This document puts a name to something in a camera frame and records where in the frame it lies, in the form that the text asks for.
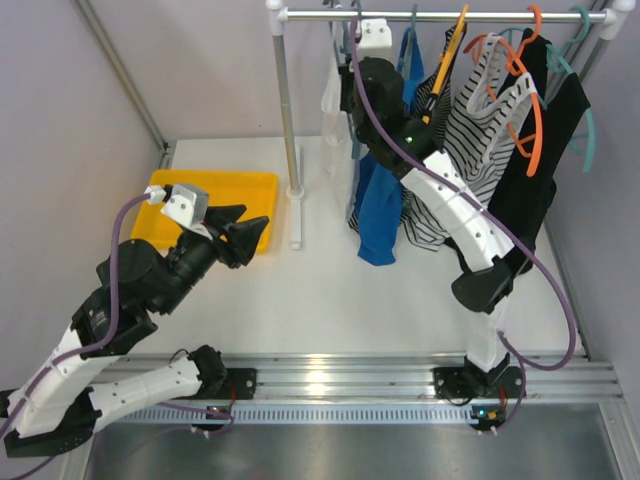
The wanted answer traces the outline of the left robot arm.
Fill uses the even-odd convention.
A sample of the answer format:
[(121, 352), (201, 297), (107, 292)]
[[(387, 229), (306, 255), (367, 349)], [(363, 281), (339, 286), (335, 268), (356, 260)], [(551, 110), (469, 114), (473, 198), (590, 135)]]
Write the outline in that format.
[(1, 428), (10, 458), (66, 453), (107, 425), (172, 399), (212, 399), (228, 373), (209, 345), (137, 377), (97, 384), (95, 378), (128, 354), (169, 315), (217, 263), (249, 264), (270, 220), (243, 219), (243, 205), (209, 207), (203, 234), (182, 229), (166, 254), (143, 239), (113, 246), (96, 269), (101, 282), (72, 316), (51, 357), (23, 387), (1, 394)]

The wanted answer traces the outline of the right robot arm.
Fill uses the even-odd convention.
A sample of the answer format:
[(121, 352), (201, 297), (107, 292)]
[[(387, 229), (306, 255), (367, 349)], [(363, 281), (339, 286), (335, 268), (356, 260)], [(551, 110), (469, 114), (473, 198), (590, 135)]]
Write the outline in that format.
[(451, 290), (471, 315), (462, 376), (473, 393), (490, 396), (502, 386), (510, 361), (499, 333), (515, 278), (512, 239), (487, 218), (434, 130), (406, 112), (404, 81), (390, 61), (347, 61), (338, 72), (340, 108), (352, 116), (356, 138), (425, 204), (458, 249), (463, 272)]

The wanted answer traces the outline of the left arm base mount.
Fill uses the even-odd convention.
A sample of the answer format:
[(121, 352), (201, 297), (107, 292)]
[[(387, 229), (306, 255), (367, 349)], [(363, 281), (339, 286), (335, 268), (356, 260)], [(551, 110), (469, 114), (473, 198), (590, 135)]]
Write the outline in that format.
[(230, 368), (220, 388), (213, 392), (205, 391), (199, 395), (205, 400), (252, 400), (257, 387), (255, 368)]

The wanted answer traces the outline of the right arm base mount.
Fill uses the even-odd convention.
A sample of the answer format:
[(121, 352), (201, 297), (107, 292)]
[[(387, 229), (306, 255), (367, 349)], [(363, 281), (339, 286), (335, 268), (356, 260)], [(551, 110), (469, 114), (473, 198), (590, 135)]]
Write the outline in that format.
[(516, 399), (523, 386), (520, 368), (507, 367), (495, 380), (472, 374), (465, 367), (438, 367), (433, 371), (435, 396), (454, 402), (475, 399), (499, 399), (504, 393), (507, 399)]

